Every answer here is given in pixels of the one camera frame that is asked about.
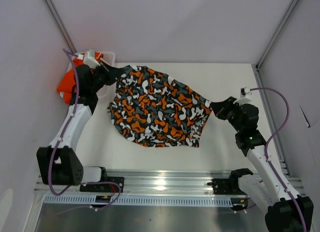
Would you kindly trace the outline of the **camouflage orange black shorts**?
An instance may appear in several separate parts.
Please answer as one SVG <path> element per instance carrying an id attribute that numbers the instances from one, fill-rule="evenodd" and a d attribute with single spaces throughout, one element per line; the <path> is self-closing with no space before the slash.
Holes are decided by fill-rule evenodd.
<path id="1" fill-rule="evenodd" d="M 212 113 L 205 97 L 166 73 L 146 66 L 117 69 L 111 123 L 144 147 L 198 147 Z"/>

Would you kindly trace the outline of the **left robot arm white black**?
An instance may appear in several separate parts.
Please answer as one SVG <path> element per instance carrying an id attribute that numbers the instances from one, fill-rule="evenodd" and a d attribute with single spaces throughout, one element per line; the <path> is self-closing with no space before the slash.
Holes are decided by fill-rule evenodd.
<path id="1" fill-rule="evenodd" d="M 124 73 L 123 68 L 106 63 L 95 68 L 82 64 L 68 73 L 75 84 L 71 87 L 67 116 L 56 137 L 36 153 L 44 184 L 73 186 L 88 181 L 98 192 L 107 189 L 109 180 L 102 176 L 102 169 L 83 166 L 76 155 L 76 147 L 97 106 L 98 90 L 114 84 Z"/>

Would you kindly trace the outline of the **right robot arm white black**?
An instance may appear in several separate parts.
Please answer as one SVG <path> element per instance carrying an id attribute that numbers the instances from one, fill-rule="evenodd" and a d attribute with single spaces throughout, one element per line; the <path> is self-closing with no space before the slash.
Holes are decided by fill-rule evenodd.
<path id="1" fill-rule="evenodd" d="M 233 193 L 244 192 L 265 213 L 268 231 L 310 231 L 314 204 L 302 196 L 275 167 L 268 154 L 268 143 L 258 130 L 259 109 L 249 103 L 240 105 L 236 98 L 210 104 L 215 116 L 235 129 L 235 142 L 257 170 L 256 179 L 248 168 L 233 170 L 228 187 Z"/>

